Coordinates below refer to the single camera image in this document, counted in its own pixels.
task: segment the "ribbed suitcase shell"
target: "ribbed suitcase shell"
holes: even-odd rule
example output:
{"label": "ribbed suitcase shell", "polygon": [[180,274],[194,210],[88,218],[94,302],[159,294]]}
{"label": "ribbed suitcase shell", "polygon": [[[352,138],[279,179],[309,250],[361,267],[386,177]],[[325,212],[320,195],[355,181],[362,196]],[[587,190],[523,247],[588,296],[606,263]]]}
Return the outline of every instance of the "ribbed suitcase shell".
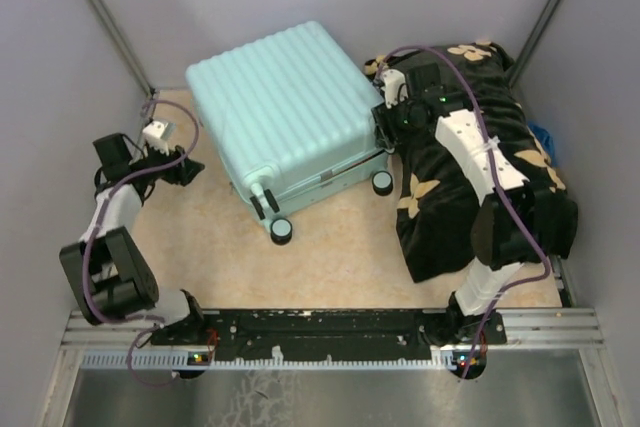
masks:
{"label": "ribbed suitcase shell", "polygon": [[190,66],[196,110],[245,202],[291,198],[371,156],[382,98],[317,22]]}

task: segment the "gray floor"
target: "gray floor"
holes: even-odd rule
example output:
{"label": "gray floor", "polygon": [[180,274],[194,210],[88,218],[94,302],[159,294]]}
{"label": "gray floor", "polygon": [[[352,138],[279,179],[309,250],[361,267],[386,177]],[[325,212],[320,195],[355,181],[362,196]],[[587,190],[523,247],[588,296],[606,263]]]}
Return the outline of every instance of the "gray floor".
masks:
{"label": "gray floor", "polygon": [[485,374],[465,382],[446,371],[217,371],[154,389],[126,370],[81,370],[64,425],[599,425],[576,352],[489,355]]}

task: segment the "black fabric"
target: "black fabric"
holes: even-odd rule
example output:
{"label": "black fabric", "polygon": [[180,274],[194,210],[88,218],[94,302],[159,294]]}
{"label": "black fabric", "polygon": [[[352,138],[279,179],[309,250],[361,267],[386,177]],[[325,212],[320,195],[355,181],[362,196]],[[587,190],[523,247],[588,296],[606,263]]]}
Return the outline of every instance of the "black fabric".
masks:
{"label": "black fabric", "polygon": [[[549,209],[549,215],[557,229],[557,241],[548,253],[566,257],[575,236],[577,206],[568,197],[564,184],[550,167],[548,156],[527,128],[525,115],[509,89],[505,72],[513,60],[493,43],[436,49],[454,62],[471,85],[489,135],[499,137],[499,146],[507,161],[531,182],[540,182],[553,192],[553,208]],[[443,84],[460,88],[453,72],[432,54],[412,53],[393,58],[388,64],[404,72],[434,61],[440,66]],[[375,66],[375,61],[368,62],[369,65],[372,63]],[[539,159],[535,159],[536,152],[538,157],[546,157],[542,166]],[[470,230],[479,206],[471,184],[455,159],[431,134],[416,134],[409,144],[398,148],[397,153],[402,158],[403,179],[396,231],[414,282],[461,270],[474,257]],[[407,208],[413,202],[412,176],[415,176],[414,187],[416,181],[422,183],[420,193],[430,189],[415,199],[417,213],[415,208]]]}

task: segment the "black wheel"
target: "black wheel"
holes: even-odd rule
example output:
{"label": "black wheel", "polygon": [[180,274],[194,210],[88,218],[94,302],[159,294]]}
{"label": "black wheel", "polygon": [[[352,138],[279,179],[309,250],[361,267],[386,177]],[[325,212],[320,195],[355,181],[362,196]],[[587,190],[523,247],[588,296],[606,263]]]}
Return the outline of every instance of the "black wheel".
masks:
{"label": "black wheel", "polygon": [[384,197],[393,192],[393,177],[386,170],[373,174],[371,184],[373,185],[373,191],[380,196]]}
{"label": "black wheel", "polygon": [[287,219],[276,219],[269,227],[271,240],[276,245],[288,244],[293,236],[293,226]]}

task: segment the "purple cable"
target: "purple cable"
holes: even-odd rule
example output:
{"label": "purple cable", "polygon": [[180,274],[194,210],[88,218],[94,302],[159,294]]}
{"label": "purple cable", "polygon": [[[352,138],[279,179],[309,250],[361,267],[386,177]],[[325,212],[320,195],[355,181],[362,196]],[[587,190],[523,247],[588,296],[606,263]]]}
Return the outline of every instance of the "purple cable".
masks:
{"label": "purple cable", "polygon": [[[380,64],[378,65],[378,69],[376,70],[376,75],[375,75],[374,79],[378,78],[378,76],[382,72],[384,64],[386,63],[387,60],[389,60],[390,57],[392,57],[392,56],[396,55],[397,53],[402,52],[404,50],[419,50],[419,51],[422,51],[422,52],[428,52],[430,54],[435,55],[440,60],[442,60],[445,64],[447,64],[447,67],[449,67],[451,69],[451,71],[454,73],[454,75],[456,76],[456,78],[460,82],[460,85],[462,85],[462,88],[465,90],[465,92],[469,96],[469,100],[471,100],[471,104],[473,105],[473,112],[474,112],[474,114],[476,116],[476,119],[478,121],[478,126],[480,127],[480,133],[482,134],[482,140],[485,143],[489,142],[489,132],[487,131],[487,126],[484,123],[484,119],[482,118],[482,112],[480,111],[480,105],[478,105],[478,100],[476,99],[476,96],[474,95],[473,90],[471,89],[471,86],[469,85],[467,80],[462,75],[462,72],[460,72],[458,70],[458,68],[454,65],[454,63],[451,62],[447,58],[446,55],[444,55],[441,52],[438,52],[436,49],[433,49],[431,47],[426,47],[426,46],[423,46],[423,45],[407,45],[405,47],[399,47],[397,49],[394,49],[391,52],[389,52],[385,56],[385,58],[380,62]],[[536,239],[533,237],[533,235],[531,235],[531,232],[529,232],[529,230],[527,229],[526,225],[524,225],[524,223],[522,222],[522,220],[518,216],[518,213],[515,211],[515,209],[511,205],[511,202],[507,198],[507,194],[504,192],[504,189],[500,185],[500,178],[498,177],[498,170],[496,168],[496,159],[495,159],[495,157],[493,155],[493,150],[489,149],[487,151],[487,154],[489,156],[489,166],[491,168],[491,178],[492,178],[493,183],[495,185],[496,192],[498,193],[498,197],[500,197],[500,200],[502,201],[502,204],[505,206],[505,208],[507,209],[507,212],[509,212],[509,215],[511,216],[511,218],[513,219],[515,224],[518,226],[518,229],[520,229],[520,232],[522,232],[522,235],[524,236],[524,238],[527,239],[527,242],[529,242],[529,245],[531,245],[531,247],[533,248],[535,253],[538,255],[538,257],[540,257],[540,260],[542,261],[542,264],[544,265],[544,273],[542,273],[541,275],[535,276],[535,277],[529,277],[529,278],[526,278],[526,279],[516,280],[516,281],[513,281],[513,282],[511,282],[509,284],[505,284],[505,285],[502,286],[502,288],[496,294],[495,298],[487,306],[487,310],[485,311],[484,315],[482,316],[482,319],[480,320],[480,324],[478,325],[476,333],[473,336],[473,342],[471,343],[471,350],[469,351],[469,358],[470,359],[473,359],[473,354],[476,351],[476,346],[478,345],[478,342],[480,341],[480,335],[482,333],[482,329],[484,328],[484,325],[486,324],[487,320],[489,319],[489,316],[491,315],[491,311],[494,309],[494,307],[496,306],[496,304],[498,303],[498,301],[500,300],[502,295],[504,295],[504,293],[507,290],[509,290],[509,289],[511,289],[513,287],[516,287],[518,285],[523,285],[523,284],[528,284],[528,283],[531,283],[531,282],[538,282],[540,280],[544,280],[547,277],[549,277],[549,275],[551,275],[551,271],[552,271],[551,262],[549,261],[549,259],[545,255],[545,253],[543,252],[542,248],[536,242]],[[462,372],[462,378],[463,379],[467,377],[467,374],[469,373],[469,367],[470,366],[471,366],[471,363],[467,362],[467,365],[465,366],[464,371]]]}
{"label": "purple cable", "polygon": [[[89,238],[87,239],[87,244],[85,246],[84,253],[82,255],[82,292],[84,294],[84,300],[87,303],[87,307],[89,307],[89,310],[96,317],[96,319],[98,319],[103,324],[122,324],[124,322],[130,322],[132,320],[150,320],[152,322],[157,322],[159,324],[164,324],[165,323],[165,319],[163,317],[161,317],[159,315],[153,315],[153,314],[136,314],[136,315],[132,315],[130,317],[127,317],[124,320],[110,319],[109,317],[104,315],[102,312],[100,312],[100,309],[98,308],[96,303],[93,301],[93,297],[91,295],[91,286],[90,286],[91,276],[89,275],[89,261],[91,259],[91,249],[93,248],[93,243],[95,242],[96,237],[98,235],[98,232],[100,232],[100,229],[102,227],[102,221],[104,220],[104,217],[107,214],[107,208],[109,207],[109,203],[111,202],[111,199],[116,194],[116,192],[120,188],[122,188],[124,185],[126,185],[129,182],[131,182],[133,179],[136,179],[136,178],[141,177],[143,175],[153,174],[153,173],[156,173],[156,172],[161,172],[163,170],[167,170],[167,169],[171,169],[172,167],[175,167],[176,165],[180,164],[184,159],[186,159],[189,156],[189,154],[191,154],[191,152],[195,148],[196,144],[198,143],[198,138],[200,136],[200,128],[198,126],[198,121],[193,116],[193,114],[191,112],[189,112],[182,105],[180,105],[180,104],[178,104],[176,102],[172,102],[170,100],[159,100],[159,99],[150,100],[149,102],[147,102],[144,105],[143,110],[142,110],[142,115],[144,116],[149,111],[149,109],[151,109],[152,107],[156,106],[157,104],[170,105],[172,107],[180,109],[187,116],[189,116],[189,118],[191,119],[191,122],[193,122],[193,126],[194,126],[194,129],[195,129],[195,132],[194,132],[194,135],[193,135],[193,141],[191,142],[191,145],[189,146],[189,148],[186,149],[182,153],[182,155],[180,157],[178,157],[177,159],[172,160],[171,162],[167,162],[164,165],[159,165],[157,167],[149,167],[147,169],[142,169],[142,170],[139,170],[137,172],[133,172],[133,173],[127,175],[126,177],[122,178],[120,181],[118,181],[113,186],[113,188],[109,192],[109,195],[107,196],[105,201],[102,203],[102,206],[100,207],[100,210],[98,211],[98,215],[96,217],[96,225],[93,227],[93,230],[89,234]],[[133,371],[132,356],[133,356],[133,349],[137,345],[137,343],[140,340],[140,338],[142,338],[142,336],[144,336],[145,334],[147,334],[149,332],[153,332],[157,328],[158,328],[157,326],[154,326],[154,327],[151,327],[150,329],[147,329],[147,330],[141,332],[140,334],[138,334],[138,337],[136,337],[136,339],[131,344],[131,347],[129,348],[129,352],[127,354],[127,367],[131,371],[132,375],[137,380],[142,382],[143,384],[149,385],[149,386],[164,386],[164,385],[167,385],[167,384],[151,384],[151,383],[148,383],[148,382],[145,382],[145,381],[141,380]]]}

